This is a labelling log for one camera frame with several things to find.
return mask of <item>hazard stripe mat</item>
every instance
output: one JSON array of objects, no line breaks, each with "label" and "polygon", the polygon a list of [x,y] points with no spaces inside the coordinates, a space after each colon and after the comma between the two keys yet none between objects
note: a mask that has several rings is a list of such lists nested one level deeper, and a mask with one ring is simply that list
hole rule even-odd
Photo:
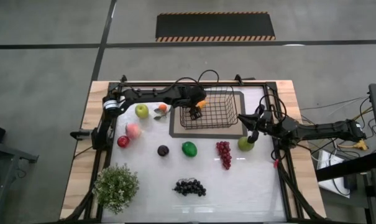
[{"label": "hazard stripe mat", "polygon": [[157,42],[275,40],[268,12],[169,12],[157,16]]}]

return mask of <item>wooden table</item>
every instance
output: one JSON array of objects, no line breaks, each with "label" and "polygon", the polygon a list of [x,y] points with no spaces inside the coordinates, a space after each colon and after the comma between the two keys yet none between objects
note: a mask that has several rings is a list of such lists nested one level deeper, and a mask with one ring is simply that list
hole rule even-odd
[{"label": "wooden table", "polygon": [[[264,82],[261,81],[245,81],[245,83],[252,82]],[[296,99],[293,82],[291,80],[270,80],[269,82],[276,82],[277,89],[280,99],[285,103],[287,108],[287,113],[294,119],[301,121],[300,109],[298,107],[298,102]],[[108,89],[109,81],[105,82],[93,82],[88,95],[88,101],[83,116],[83,123],[81,124],[82,129],[94,129],[97,127],[99,119],[102,114],[102,98],[106,96],[106,91]],[[91,140],[83,140],[77,144],[75,154],[81,152],[82,150],[91,146]],[[93,170],[93,162],[95,157],[95,150],[90,149],[89,151],[80,154],[74,161],[71,167],[71,172],[69,176],[68,185],[66,188],[65,198],[62,205],[62,210],[60,218],[66,218],[69,216],[76,206],[81,202],[81,199],[85,196],[88,191],[89,182],[91,179],[91,173]],[[316,180],[316,174],[313,168],[313,163],[311,159],[311,154],[306,149],[296,147],[291,150],[291,157],[293,160],[293,166],[295,170],[296,180],[298,188],[304,197],[307,199],[309,204],[323,217],[326,217],[326,212],[324,211],[323,201],[319,191],[319,185]],[[293,217],[296,217],[296,210],[294,204],[293,195],[288,189],[289,203],[291,208],[291,213]],[[94,204],[94,209],[91,214],[94,217],[94,211],[96,210]]]}]

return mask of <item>yellow black striped edge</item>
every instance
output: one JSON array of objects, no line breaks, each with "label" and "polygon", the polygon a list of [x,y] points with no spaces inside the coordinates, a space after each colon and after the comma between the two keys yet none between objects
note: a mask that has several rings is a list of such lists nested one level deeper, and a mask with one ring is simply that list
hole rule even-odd
[{"label": "yellow black striped edge", "polygon": [[224,41],[269,41],[275,36],[216,36],[216,37],[159,37],[156,42],[224,42]]},{"label": "yellow black striped edge", "polygon": [[159,15],[202,15],[202,14],[268,14],[268,12],[166,12]]}]

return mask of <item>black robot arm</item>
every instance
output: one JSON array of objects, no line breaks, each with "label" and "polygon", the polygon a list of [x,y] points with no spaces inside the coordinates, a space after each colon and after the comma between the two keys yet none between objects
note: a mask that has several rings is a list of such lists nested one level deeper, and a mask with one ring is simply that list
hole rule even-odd
[{"label": "black robot arm", "polygon": [[93,149],[101,149],[107,145],[107,140],[112,122],[117,117],[124,114],[134,103],[154,103],[163,102],[171,105],[173,108],[182,106],[191,108],[190,113],[196,114],[197,103],[206,98],[204,88],[197,84],[193,86],[174,83],[162,90],[140,90],[124,88],[123,83],[116,86],[109,86],[108,94],[102,99],[103,113],[97,128],[91,133]]},{"label": "black robot arm", "polygon": [[339,138],[357,142],[366,138],[360,124],[354,120],[303,125],[289,116],[284,116],[278,123],[274,123],[273,111],[265,111],[264,108],[264,105],[260,105],[254,114],[238,115],[244,126],[252,131],[252,135],[248,139],[249,143],[254,143],[258,139],[259,131],[281,140],[283,146],[288,148],[292,148],[304,140]]}]

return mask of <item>white table surface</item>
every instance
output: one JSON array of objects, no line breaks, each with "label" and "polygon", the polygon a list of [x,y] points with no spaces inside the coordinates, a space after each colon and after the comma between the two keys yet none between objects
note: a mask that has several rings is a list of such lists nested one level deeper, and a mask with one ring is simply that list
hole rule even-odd
[{"label": "white table surface", "polygon": [[[234,87],[244,94],[246,113],[254,113],[261,87]],[[156,121],[153,112],[159,103],[147,103],[150,117],[139,119],[132,105],[117,119],[115,139],[125,134],[126,123],[140,124],[143,133],[121,149],[113,144],[111,165],[124,163],[138,172],[140,189],[130,207],[117,215],[104,210],[102,222],[282,222],[285,221],[283,200],[277,170],[273,168],[270,136],[260,134],[253,150],[242,152],[236,139],[171,138],[170,117]],[[186,157],[181,145],[191,141],[198,154]],[[232,166],[225,170],[219,160],[216,142],[231,143]],[[160,145],[170,153],[157,154]],[[184,197],[173,191],[182,178],[194,177],[207,189],[205,197],[189,194]]]}]

